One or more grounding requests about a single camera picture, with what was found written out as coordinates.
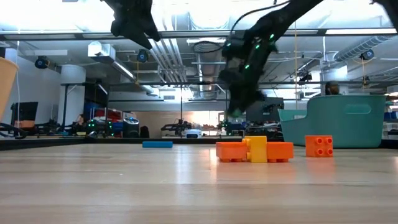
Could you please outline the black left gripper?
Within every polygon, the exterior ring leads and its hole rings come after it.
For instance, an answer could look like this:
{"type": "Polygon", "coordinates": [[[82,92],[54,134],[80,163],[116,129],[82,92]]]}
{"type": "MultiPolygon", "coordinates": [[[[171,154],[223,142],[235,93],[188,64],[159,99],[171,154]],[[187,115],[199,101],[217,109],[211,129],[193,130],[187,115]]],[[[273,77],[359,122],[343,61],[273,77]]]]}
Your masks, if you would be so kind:
{"type": "Polygon", "coordinates": [[[114,21],[111,24],[111,33],[115,36],[122,35],[122,31],[132,31],[130,39],[145,47],[152,49],[146,34],[154,41],[161,40],[161,36],[153,20],[151,10],[153,0],[102,0],[114,11],[114,21]]]}

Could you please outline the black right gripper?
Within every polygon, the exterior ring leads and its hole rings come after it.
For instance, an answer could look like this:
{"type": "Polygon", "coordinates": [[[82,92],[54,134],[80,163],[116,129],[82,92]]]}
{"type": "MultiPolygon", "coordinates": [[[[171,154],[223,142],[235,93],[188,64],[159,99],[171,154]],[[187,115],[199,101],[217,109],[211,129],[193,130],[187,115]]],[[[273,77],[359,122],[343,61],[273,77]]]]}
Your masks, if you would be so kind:
{"type": "Polygon", "coordinates": [[[235,31],[227,38],[222,48],[226,66],[219,79],[230,93],[228,116],[240,116],[255,102],[265,100],[258,81],[270,54],[277,51],[276,40],[273,32],[254,35],[250,30],[235,31]]]}

